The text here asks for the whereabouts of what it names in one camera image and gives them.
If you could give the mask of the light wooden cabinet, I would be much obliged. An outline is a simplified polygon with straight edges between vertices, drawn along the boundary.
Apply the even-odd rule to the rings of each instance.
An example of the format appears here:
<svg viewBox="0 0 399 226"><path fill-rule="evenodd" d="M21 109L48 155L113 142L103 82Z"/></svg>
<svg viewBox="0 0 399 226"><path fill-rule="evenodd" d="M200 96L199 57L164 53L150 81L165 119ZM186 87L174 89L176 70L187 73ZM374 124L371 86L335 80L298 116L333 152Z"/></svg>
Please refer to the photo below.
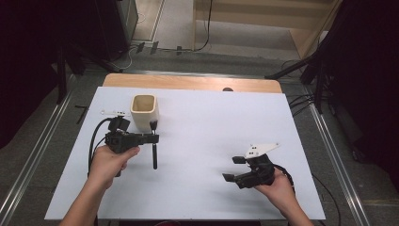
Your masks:
<svg viewBox="0 0 399 226"><path fill-rule="evenodd" d="M290 29L300 58L313 53L324 31L334 22L343 0L193 0L193 40L196 21L208 15L216 22L256 24Z"/></svg>

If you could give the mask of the beige square cup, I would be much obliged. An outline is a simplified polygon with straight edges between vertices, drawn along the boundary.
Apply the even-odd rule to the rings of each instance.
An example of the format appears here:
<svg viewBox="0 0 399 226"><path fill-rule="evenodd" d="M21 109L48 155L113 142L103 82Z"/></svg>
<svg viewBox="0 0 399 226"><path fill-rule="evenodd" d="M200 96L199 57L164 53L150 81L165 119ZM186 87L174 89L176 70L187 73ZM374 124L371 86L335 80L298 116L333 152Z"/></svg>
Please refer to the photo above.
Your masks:
<svg viewBox="0 0 399 226"><path fill-rule="evenodd" d="M150 122L159 120L157 98L152 94L137 94L131 102L131 115L141 132L151 130Z"/></svg>

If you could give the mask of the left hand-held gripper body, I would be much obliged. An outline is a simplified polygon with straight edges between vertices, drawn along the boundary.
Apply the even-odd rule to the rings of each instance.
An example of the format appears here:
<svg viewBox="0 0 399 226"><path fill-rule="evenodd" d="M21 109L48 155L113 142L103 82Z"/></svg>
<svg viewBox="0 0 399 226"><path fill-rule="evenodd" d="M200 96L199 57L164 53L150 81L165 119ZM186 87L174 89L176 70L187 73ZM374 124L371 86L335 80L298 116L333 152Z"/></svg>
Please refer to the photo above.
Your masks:
<svg viewBox="0 0 399 226"><path fill-rule="evenodd" d="M138 147L147 142L144 134L129 133L130 122L122 116L108 118L108 132L105 134L104 143L114 153L125 153L133 147Z"/></svg>

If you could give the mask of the person's left hand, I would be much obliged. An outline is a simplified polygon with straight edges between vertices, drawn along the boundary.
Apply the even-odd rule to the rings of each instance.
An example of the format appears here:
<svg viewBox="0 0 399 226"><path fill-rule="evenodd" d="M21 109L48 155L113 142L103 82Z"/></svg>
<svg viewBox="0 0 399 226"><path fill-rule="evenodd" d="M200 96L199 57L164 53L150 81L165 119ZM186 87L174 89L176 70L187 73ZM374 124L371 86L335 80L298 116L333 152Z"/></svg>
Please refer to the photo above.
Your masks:
<svg viewBox="0 0 399 226"><path fill-rule="evenodd" d="M108 189L117 174L126 169L128 161L139 151L138 147L124 153L114 153L108 146L98 148L90 166L88 180L96 186Z"/></svg>

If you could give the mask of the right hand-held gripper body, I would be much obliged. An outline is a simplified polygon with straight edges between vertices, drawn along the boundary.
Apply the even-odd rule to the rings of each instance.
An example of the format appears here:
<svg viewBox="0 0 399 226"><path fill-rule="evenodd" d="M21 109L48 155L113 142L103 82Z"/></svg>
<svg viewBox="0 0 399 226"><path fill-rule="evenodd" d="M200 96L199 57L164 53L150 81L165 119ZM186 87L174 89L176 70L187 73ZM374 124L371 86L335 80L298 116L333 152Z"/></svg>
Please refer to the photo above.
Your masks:
<svg viewBox="0 0 399 226"><path fill-rule="evenodd" d="M268 153L279 147L278 143L251 144L243 157L247 160L250 172L236 175L234 182L240 189L252 188L258 185L272 185L274 182L274 164Z"/></svg>

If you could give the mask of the aluminium floor rail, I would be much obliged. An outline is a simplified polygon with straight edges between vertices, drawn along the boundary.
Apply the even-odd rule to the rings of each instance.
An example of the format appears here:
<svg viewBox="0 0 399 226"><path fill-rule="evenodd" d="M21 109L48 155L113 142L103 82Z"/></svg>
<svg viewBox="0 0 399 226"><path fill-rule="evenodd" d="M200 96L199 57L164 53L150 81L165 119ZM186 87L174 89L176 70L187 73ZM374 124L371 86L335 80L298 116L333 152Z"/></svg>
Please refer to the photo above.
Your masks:
<svg viewBox="0 0 399 226"><path fill-rule="evenodd" d="M0 207L0 226L8 226L8 223L10 222L21 198L23 197L27 186L70 102L76 82L76 75L71 74L67 82L67 87L69 90L67 91L65 98L55 106L52 115L46 122L38 140L31 149L31 152L27 157L22 170L18 174L16 181L10 187L5 200L2 202Z"/></svg>
<svg viewBox="0 0 399 226"><path fill-rule="evenodd" d="M356 191L352 180L350 179L332 135L329 132L324 116L317 110L315 105L311 106L311 113L318 127L321 138L325 144L332 167L337 175L337 179L342 188L344 197L357 226L371 226L370 220L364 211L358 192Z"/></svg>

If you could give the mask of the dark cabinet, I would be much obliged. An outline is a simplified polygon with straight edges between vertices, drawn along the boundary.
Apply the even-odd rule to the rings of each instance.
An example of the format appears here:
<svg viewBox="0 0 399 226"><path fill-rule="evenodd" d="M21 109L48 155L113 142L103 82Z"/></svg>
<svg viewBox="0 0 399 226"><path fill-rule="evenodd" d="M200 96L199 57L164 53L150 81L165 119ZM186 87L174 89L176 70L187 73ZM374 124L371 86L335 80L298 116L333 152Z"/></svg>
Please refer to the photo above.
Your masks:
<svg viewBox="0 0 399 226"><path fill-rule="evenodd" d="M101 56L113 60L130 48L138 22L136 0L94 0L102 34Z"/></svg>

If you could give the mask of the person's right hand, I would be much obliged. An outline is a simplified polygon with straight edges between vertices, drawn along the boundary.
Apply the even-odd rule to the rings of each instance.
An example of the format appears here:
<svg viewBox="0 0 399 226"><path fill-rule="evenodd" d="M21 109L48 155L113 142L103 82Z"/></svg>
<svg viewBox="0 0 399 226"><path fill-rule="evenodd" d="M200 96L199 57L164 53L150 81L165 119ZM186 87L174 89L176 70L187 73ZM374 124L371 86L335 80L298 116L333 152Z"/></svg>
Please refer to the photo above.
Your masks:
<svg viewBox="0 0 399 226"><path fill-rule="evenodd" d="M274 177L271 186L259 185L255 189L264 194L280 211L293 209L297 200L288 177L280 169L275 169Z"/></svg>

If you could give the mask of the white table mat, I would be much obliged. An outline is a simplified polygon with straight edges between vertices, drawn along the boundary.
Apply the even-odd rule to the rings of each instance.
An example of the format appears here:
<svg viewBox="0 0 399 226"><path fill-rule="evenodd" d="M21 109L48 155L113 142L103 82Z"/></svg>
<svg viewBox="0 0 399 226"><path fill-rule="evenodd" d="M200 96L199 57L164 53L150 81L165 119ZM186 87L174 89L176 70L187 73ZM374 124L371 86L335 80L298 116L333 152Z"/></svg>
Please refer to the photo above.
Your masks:
<svg viewBox="0 0 399 226"><path fill-rule="evenodd" d="M151 89L157 97L158 168L152 145L141 147L106 191L100 219L259 220L279 211L253 188L222 173L247 172L234 156L251 144L278 143L270 160L288 170L296 197L312 219L324 218L295 122L284 95L237 91Z"/></svg>

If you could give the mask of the black metal stand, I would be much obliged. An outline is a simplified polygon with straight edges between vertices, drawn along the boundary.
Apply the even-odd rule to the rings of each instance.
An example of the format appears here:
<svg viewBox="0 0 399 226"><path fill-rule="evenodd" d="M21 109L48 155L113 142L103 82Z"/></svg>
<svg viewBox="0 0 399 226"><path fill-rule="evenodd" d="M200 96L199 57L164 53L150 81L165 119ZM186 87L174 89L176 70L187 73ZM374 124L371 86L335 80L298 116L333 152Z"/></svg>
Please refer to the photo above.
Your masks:
<svg viewBox="0 0 399 226"><path fill-rule="evenodd" d="M313 100L318 113L322 114L323 111L321 104L323 86L325 84L325 64L317 54L307 56L304 59L299 60L297 63L294 63L293 65L281 70L280 72L266 75L264 78L268 80L278 80L289 73L299 70L302 67L305 67L304 72L300 76L300 82L303 85L309 85L313 80L316 80Z"/></svg>
<svg viewBox="0 0 399 226"><path fill-rule="evenodd" d="M73 73L82 74L85 71L84 63L81 56L90 59L92 62L102 67L110 73L121 73L122 69L111 66L99 57L85 50L83 47L75 43L59 44L56 48L56 73L58 97L56 103L59 105L67 95L67 76L66 65L69 65Z"/></svg>

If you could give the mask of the black makeup brush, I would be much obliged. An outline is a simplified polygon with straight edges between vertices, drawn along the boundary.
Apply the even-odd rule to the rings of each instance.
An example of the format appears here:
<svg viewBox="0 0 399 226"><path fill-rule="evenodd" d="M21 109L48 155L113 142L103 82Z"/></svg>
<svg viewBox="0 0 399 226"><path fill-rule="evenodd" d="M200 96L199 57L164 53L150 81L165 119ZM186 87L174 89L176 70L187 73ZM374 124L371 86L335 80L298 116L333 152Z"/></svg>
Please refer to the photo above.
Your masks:
<svg viewBox="0 0 399 226"><path fill-rule="evenodd" d="M158 120L150 121L150 128L152 130L153 135L156 135L157 123L158 123ZM153 166L154 170L157 170L158 162L157 162L157 144L156 143L152 144L152 166Z"/></svg>

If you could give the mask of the dark curtain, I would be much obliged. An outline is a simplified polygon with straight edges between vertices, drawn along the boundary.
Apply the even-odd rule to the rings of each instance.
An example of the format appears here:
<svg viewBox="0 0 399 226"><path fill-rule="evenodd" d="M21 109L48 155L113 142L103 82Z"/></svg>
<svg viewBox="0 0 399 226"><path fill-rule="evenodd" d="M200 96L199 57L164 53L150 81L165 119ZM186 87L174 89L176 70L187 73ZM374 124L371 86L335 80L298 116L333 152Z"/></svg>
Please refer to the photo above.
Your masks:
<svg viewBox="0 0 399 226"><path fill-rule="evenodd" d="M84 0L0 0L0 149L57 87L56 48Z"/></svg>
<svg viewBox="0 0 399 226"><path fill-rule="evenodd" d="M353 145L399 191L399 0L343 0L329 35L331 90L360 130Z"/></svg>

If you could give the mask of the wooden table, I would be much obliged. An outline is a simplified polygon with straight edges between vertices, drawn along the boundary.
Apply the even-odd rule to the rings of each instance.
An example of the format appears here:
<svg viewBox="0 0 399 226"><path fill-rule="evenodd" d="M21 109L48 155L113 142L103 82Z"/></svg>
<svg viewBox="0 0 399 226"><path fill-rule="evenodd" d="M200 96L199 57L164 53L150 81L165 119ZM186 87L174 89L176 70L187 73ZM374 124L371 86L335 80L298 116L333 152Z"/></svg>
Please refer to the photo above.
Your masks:
<svg viewBox="0 0 399 226"><path fill-rule="evenodd" d="M282 93L275 80L227 78L212 76L110 73L104 87L144 89L227 90L242 92Z"/></svg>

